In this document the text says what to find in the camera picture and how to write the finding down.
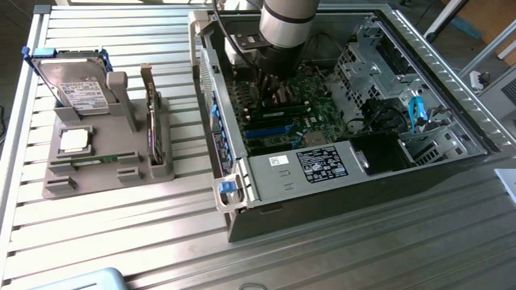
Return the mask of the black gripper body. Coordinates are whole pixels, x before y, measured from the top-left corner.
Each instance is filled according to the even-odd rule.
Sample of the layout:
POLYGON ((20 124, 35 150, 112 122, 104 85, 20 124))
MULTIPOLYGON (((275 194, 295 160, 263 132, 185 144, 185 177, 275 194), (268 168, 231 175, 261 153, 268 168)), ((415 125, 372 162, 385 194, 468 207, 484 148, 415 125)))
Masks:
POLYGON ((287 80, 299 66, 304 44, 292 48, 267 46, 257 49, 256 67, 257 80, 263 81, 265 77, 287 80))

